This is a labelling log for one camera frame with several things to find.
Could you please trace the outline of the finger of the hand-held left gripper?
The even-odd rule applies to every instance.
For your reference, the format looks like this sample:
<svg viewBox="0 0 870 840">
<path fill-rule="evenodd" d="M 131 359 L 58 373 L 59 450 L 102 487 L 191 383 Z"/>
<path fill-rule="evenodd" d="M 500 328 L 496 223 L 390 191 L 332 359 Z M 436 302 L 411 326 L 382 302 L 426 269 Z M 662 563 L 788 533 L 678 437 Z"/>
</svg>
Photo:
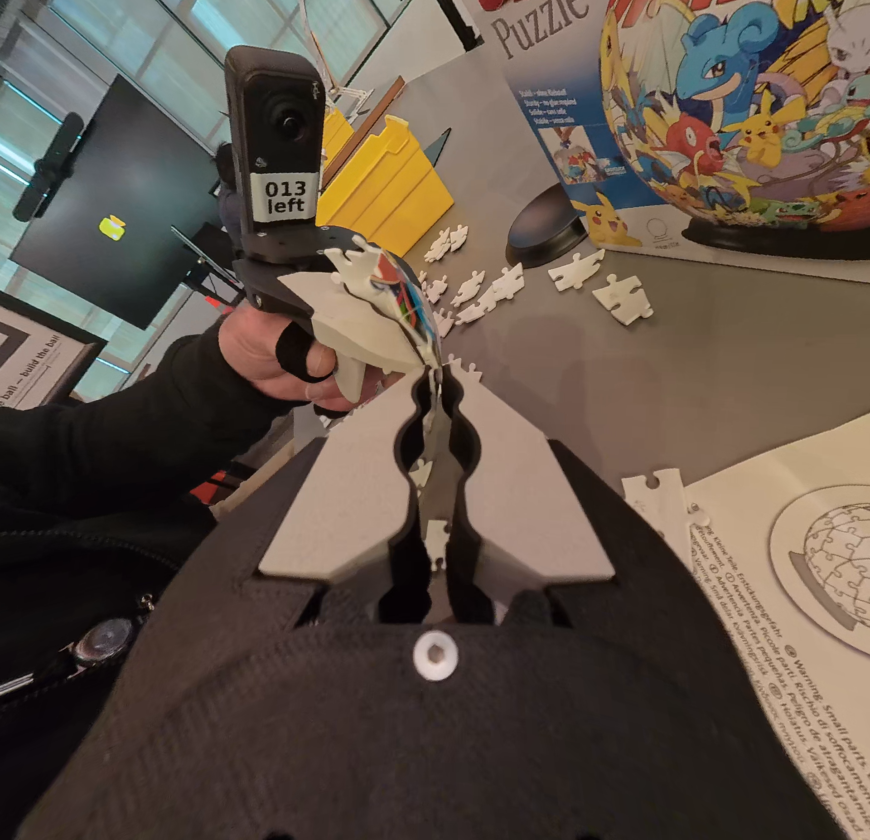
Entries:
<svg viewBox="0 0 870 840">
<path fill-rule="evenodd" d="M 418 349 L 399 322 L 349 293 L 338 272 L 293 272 L 280 276 L 278 282 L 310 307 L 314 337 L 336 354 L 387 373 L 407 373 L 422 366 Z"/>
</svg>

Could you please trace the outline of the black video bar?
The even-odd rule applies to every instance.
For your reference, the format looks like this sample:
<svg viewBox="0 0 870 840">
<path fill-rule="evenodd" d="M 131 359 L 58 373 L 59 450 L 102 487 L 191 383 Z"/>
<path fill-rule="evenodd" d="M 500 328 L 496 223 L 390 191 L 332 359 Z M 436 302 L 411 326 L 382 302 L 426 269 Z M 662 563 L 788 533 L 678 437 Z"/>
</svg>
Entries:
<svg viewBox="0 0 870 840">
<path fill-rule="evenodd" d="M 82 117 L 77 112 L 69 112 L 48 150 L 36 161 L 34 174 L 12 211 L 13 218 L 28 224 L 44 214 L 60 185 L 71 176 L 74 152 L 83 132 Z"/>
</svg>

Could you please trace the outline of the black wall monitor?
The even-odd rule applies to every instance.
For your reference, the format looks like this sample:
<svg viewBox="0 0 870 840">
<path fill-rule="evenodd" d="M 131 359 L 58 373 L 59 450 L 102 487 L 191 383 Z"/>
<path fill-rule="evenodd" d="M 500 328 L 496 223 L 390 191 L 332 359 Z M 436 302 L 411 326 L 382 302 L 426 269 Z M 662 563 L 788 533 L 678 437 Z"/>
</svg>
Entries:
<svg viewBox="0 0 870 840">
<path fill-rule="evenodd" d="M 118 75 L 11 259 L 146 329 L 196 263 L 179 234 L 220 228 L 216 185 L 212 154 Z"/>
</svg>

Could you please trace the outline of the white puzzle pieces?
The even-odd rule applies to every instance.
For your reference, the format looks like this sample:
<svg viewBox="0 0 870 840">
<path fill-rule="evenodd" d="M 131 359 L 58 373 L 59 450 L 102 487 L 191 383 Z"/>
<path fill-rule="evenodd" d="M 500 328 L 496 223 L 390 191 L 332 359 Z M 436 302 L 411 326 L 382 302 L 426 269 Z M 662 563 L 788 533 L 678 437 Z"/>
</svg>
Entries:
<svg viewBox="0 0 870 840">
<path fill-rule="evenodd" d="M 576 253 L 571 263 L 549 271 L 549 277 L 558 291 L 581 290 L 583 284 L 599 271 L 604 250 L 582 257 Z M 485 274 L 474 271 L 459 287 L 451 301 L 451 310 L 435 312 L 436 327 L 441 338 L 452 328 L 469 325 L 493 312 L 502 301 L 512 299 L 525 285 L 525 271 L 521 263 L 504 267 L 499 277 L 486 290 L 482 290 Z M 637 320 L 652 317 L 653 309 L 640 280 L 629 277 L 620 280 L 610 274 L 603 288 L 593 292 L 594 298 L 620 324 L 628 326 Z M 689 504 L 680 470 L 661 469 L 653 472 L 656 485 L 646 476 L 622 479 L 626 503 L 665 540 L 670 549 L 687 569 L 692 569 L 691 537 L 694 529 L 704 529 L 710 519 L 706 513 Z"/>
</svg>

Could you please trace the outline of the yellow plastic case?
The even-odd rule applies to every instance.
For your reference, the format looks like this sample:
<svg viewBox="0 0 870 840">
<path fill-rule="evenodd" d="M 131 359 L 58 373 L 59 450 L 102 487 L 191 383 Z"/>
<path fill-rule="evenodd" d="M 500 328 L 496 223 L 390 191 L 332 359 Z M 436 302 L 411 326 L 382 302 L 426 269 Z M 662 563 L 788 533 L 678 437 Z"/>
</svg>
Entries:
<svg viewBox="0 0 870 840">
<path fill-rule="evenodd" d="M 386 115 L 385 124 L 325 188 L 316 223 L 353 230 L 403 258 L 454 200 L 408 122 Z"/>
</svg>

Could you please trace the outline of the black round ball stand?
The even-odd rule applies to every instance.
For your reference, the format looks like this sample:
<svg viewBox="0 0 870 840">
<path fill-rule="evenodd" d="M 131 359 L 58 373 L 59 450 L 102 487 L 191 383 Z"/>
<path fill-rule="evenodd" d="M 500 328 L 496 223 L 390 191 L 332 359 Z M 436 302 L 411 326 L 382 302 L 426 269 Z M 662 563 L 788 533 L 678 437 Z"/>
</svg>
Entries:
<svg viewBox="0 0 870 840">
<path fill-rule="evenodd" d="M 537 268 L 568 254 L 588 232 L 578 210 L 563 186 L 547 188 L 525 206 L 507 235 L 506 260 L 509 267 Z"/>
</svg>

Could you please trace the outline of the colourful cartoon puzzle box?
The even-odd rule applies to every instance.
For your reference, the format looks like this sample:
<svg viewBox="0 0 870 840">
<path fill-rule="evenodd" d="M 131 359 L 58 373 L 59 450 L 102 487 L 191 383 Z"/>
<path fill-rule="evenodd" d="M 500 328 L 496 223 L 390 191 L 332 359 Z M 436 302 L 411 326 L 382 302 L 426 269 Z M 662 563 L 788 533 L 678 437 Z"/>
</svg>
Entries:
<svg viewBox="0 0 870 840">
<path fill-rule="evenodd" d="M 868 283 L 868 0 L 464 0 L 596 247 Z"/>
</svg>

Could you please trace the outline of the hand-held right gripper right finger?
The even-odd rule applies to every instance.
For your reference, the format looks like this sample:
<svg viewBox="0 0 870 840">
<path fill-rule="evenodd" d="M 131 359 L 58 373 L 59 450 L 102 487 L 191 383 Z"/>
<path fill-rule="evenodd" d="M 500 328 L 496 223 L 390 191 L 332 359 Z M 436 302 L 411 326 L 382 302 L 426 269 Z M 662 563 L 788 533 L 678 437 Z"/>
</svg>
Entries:
<svg viewBox="0 0 870 840">
<path fill-rule="evenodd" d="M 445 573 L 458 622 L 492 624 L 519 593 L 615 577 L 552 443 L 480 382 L 462 410 L 482 437 L 456 486 Z"/>
</svg>

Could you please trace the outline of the person's left hand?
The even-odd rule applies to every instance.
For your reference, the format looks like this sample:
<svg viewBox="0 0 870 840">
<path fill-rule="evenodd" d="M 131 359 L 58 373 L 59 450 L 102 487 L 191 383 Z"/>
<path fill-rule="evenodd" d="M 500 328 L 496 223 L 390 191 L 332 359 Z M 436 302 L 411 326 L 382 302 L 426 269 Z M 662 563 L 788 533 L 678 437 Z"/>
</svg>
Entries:
<svg viewBox="0 0 870 840">
<path fill-rule="evenodd" d="M 365 368 L 358 399 L 347 399 L 334 376 L 337 356 L 290 318 L 260 311 L 243 301 L 218 331 L 218 345 L 227 364 L 266 396 L 313 403 L 345 413 L 387 389 L 396 377 L 373 366 Z"/>
</svg>

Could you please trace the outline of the person's black jacket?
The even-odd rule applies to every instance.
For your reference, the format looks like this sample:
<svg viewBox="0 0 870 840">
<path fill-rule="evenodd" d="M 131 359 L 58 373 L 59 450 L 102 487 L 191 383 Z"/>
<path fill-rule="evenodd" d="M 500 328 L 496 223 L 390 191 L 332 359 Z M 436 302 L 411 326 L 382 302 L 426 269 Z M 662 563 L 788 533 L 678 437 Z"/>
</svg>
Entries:
<svg viewBox="0 0 870 840">
<path fill-rule="evenodd" d="M 215 525 L 189 495 L 79 520 L 2 509 L 2 838 L 91 729 L 146 617 Z"/>
</svg>

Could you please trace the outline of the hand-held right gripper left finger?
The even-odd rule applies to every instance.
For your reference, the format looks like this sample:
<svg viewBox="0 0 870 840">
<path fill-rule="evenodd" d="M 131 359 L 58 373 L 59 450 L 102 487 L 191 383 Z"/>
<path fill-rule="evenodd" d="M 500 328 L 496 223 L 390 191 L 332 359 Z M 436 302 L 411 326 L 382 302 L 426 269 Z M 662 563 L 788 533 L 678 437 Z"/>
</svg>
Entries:
<svg viewBox="0 0 870 840">
<path fill-rule="evenodd" d="M 431 370 L 403 377 L 332 430 L 258 572 L 344 588 L 382 622 L 420 622 L 430 560 L 410 470 L 423 454 Z"/>
</svg>

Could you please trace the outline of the white instruction sheet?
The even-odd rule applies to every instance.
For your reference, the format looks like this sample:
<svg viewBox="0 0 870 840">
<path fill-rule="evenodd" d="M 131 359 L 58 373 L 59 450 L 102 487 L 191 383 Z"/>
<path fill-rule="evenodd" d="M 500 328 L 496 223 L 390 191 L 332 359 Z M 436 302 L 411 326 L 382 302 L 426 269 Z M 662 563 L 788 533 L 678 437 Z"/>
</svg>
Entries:
<svg viewBox="0 0 870 840">
<path fill-rule="evenodd" d="M 692 484 L 693 573 L 767 718 L 849 838 L 869 836 L 869 417 Z"/>
</svg>

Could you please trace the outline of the person's left forearm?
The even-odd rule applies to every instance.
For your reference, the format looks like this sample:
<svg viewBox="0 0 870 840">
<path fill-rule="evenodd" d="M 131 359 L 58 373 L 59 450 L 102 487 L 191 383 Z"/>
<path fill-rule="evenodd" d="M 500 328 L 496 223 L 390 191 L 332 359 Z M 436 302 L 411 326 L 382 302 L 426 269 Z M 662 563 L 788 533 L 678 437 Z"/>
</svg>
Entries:
<svg viewBox="0 0 870 840">
<path fill-rule="evenodd" d="M 270 398 L 243 379 L 213 325 L 103 399 L 2 408 L 2 530 L 51 529 L 183 498 L 304 403 Z"/>
</svg>

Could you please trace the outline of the small white puzzle section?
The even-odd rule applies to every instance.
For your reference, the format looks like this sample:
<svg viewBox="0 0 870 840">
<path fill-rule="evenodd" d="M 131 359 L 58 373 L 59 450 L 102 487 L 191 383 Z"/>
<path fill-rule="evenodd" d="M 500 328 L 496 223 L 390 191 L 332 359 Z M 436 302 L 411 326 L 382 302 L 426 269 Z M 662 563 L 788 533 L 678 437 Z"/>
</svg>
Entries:
<svg viewBox="0 0 870 840">
<path fill-rule="evenodd" d="M 363 236 L 354 234 L 352 241 L 354 249 L 323 251 L 345 290 L 395 322 L 423 363 L 441 368 L 440 335 L 419 280 L 393 254 Z"/>
</svg>

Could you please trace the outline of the black framed white sign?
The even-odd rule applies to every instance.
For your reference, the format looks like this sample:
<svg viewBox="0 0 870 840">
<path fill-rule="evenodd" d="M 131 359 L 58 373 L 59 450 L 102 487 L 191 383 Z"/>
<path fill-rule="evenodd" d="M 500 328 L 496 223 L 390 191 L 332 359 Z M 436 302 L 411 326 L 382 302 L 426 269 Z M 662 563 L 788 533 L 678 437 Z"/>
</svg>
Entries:
<svg viewBox="0 0 870 840">
<path fill-rule="evenodd" d="M 1 293 L 1 408 L 62 403 L 106 340 Z"/>
</svg>

